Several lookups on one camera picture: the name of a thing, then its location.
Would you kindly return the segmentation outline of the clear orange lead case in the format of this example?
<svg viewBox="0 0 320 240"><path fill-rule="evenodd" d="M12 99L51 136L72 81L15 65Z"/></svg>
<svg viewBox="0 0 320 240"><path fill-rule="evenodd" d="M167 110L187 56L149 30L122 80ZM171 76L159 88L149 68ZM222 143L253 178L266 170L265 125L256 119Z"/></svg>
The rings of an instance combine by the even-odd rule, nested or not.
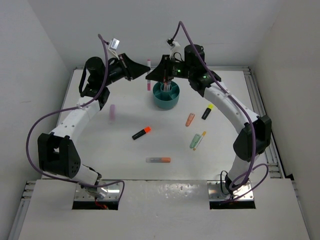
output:
<svg viewBox="0 0 320 240"><path fill-rule="evenodd" d="M146 162L147 163L170 163L171 158L170 157L147 157Z"/></svg>

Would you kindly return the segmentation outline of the purple correction tape dispenser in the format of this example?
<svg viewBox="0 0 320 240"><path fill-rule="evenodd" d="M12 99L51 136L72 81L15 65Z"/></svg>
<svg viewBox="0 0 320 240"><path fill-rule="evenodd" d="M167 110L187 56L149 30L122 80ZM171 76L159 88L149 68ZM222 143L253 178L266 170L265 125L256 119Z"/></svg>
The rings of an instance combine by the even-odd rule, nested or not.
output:
<svg viewBox="0 0 320 240"><path fill-rule="evenodd" d="M108 122L110 124L114 123L116 120L116 105L111 104L109 108L109 117L108 117Z"/></svg>

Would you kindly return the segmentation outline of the yellow-capped white marker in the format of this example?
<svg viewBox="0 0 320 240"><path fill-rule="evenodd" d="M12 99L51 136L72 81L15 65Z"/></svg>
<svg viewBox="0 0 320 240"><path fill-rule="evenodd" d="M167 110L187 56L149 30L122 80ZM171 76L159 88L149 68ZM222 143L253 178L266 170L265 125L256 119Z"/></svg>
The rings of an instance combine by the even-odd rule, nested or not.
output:
<svg viewBox="0 0 320 240"><path fill-rule="evenodd" d="M200 142L203 140L204 136L206 135L206 131L204 131L202 133L202 135L200 136L199 140L197 141L196 145L193 147L193 151L195 151L197 149L197 147L199 146Z"/></svg>

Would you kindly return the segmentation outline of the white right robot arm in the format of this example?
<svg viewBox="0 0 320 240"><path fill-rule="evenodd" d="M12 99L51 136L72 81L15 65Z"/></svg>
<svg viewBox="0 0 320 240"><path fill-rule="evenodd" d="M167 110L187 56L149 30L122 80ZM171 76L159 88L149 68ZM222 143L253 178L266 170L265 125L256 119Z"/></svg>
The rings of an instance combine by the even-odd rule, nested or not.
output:
<svg viewBox="0 0 320 240"><path fill-rule="evenodd" d="M235 128L235 159L225 176L225 187L232 193L248 181L254 161L270 145L271 119L251 111L231 94L221 77L206 66L203 46L187 45L183 61L163 55L146 76L147 80L162 84L173 78L187 79L191 88L217 107Z"/></svg>

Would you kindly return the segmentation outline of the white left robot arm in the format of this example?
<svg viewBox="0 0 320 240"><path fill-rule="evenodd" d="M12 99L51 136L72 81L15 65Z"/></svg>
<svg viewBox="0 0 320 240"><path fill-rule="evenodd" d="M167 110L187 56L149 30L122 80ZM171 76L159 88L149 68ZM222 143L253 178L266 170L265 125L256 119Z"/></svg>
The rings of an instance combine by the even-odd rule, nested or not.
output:
<svg viewBox="0 0 320 240"><path fill-rule="evenodd" d="M81 163L75 143L86 125L106 104L110 95L109 85L122 78L134 80L150 69L148 65L134 62L124 53L106 63L97 56L89 58L78 88L78 106L50 133L42 133L38 137L40 169L75 181L90 195L97 197L102 192L99 186L102 176Z"/></svg>

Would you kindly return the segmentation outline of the pink double-ended marker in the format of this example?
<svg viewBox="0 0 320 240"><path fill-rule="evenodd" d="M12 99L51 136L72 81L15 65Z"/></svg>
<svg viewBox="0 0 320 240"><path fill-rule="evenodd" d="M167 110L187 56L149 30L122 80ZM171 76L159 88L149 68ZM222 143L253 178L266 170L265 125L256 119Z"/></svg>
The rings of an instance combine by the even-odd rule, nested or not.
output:
<svg viewBox="0 0 320 240"><path fill-rule="evenodd" d="M164 83L163 91L168 92L170 90L170 81Z"/></svg>

